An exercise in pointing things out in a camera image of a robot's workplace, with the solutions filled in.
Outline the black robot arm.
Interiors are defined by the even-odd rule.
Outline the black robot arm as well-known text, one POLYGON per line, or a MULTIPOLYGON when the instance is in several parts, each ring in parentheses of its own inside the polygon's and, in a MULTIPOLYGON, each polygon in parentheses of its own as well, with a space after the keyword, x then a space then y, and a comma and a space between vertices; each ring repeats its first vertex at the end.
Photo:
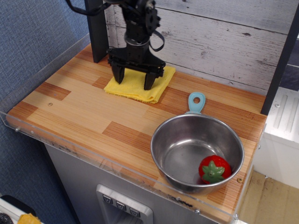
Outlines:
POLYGON ((151 51, 150 37, 155 34, 164 42, 164 37, 156 31, 161 18, 157 15, 154 0, 106 0, 107 4, 122 8, 126 23, 124 40, 126 47, 109 48, 108 63, 116 82, 124 79, 125 69, 145 73, 144 89, 150 90, 154 81, 163 76, 165 62, 151 51))

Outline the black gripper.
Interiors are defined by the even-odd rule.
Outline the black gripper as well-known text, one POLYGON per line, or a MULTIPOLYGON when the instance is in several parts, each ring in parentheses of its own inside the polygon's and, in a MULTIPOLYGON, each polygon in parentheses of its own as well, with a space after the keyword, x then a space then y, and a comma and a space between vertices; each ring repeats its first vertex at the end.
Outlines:
POLYGON ((146 47, 109 48, 108 63, 112 67, 114 78, 118 84, 124 79, 125 69, 146 73, 144 90, 150 90, 155 80, 164 74, 165 62, 154 56, 146 47))

